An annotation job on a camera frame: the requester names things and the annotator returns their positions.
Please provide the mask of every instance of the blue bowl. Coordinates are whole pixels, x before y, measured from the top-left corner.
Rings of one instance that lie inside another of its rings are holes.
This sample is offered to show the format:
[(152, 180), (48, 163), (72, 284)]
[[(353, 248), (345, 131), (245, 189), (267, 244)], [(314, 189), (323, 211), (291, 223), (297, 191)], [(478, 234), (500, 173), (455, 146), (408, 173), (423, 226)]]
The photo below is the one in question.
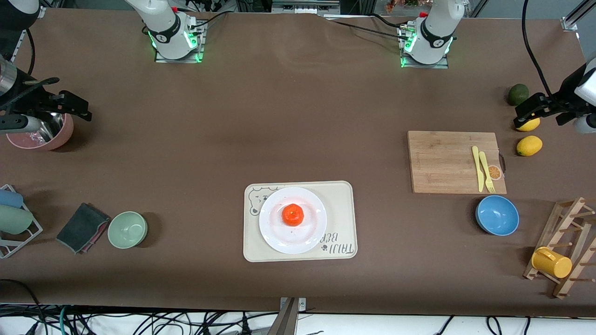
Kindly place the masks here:
[(520, 223), (515, 205), (501, 196), (488, 196), (476, 208), (476, 221), (486, 232), (497, 236), (512, 234)]

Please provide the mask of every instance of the lime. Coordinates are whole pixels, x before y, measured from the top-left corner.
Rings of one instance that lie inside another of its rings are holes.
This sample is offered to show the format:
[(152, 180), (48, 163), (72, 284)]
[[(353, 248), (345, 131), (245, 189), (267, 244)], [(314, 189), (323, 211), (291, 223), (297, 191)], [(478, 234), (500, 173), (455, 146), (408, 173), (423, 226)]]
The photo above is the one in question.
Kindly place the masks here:
[(510, 90), (507, 95), (507, 102), (512, 106), (517, 106), (522, 102), (526, 101), (530, 97), (530, 91), (524, 84), (516, 84)]

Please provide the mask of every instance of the orange fruit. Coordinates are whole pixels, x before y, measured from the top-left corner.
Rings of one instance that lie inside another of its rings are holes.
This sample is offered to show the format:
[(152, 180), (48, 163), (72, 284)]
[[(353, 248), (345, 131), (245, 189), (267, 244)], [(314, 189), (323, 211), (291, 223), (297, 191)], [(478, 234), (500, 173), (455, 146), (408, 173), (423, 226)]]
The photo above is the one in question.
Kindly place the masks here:
[(488, 174), (491, 176), (492, 180), (499, 180), (503, 177), (503, 172), (501, 172), (501, 168), (496, 165), (490, 165), (488, 167)]
[(304, 211), (302, 210), (302, 207), (295, 203), (289, 204), (281, 211), (281, 218), (288, 226), (295, 227), (301, 224), (302, 220), (304, 220)]

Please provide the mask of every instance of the dish towel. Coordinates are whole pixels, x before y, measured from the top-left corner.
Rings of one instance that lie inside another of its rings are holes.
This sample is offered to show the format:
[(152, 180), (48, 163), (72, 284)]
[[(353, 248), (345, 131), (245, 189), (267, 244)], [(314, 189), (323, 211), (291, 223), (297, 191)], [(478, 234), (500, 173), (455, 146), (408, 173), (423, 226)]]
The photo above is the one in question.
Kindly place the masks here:
[(105, 230), (110, 217), (93, 208), (91, 205), (82, 203), (72, 218), (56, 236), (63, 245), (75, 253), (87, 252), (91, 245), (97, 241)]

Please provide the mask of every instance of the lemon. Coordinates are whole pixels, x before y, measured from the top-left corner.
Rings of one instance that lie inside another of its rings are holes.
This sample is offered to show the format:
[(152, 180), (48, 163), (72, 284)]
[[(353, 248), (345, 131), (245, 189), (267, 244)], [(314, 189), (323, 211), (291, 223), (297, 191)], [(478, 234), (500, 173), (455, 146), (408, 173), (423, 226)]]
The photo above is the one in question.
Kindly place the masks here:
[(521, 156), (531, 156), (542, 149), (542, 140), (536, 136), (524, 137), (517, 144), (517, 153)]
[(517, 130), (519, 130), (520, 132), (529, 132), (538, 128), (539, 125), (540, 119), (533, 119), (526, 122), (526, 124), (524, 124), (523, 126), (517, 128)]
[(529, 97), (530, 91), (527, 86), (524, 84), (516, 84), (509, 90), (507, 102), (512, 106), (517, 106), (526, 101)]

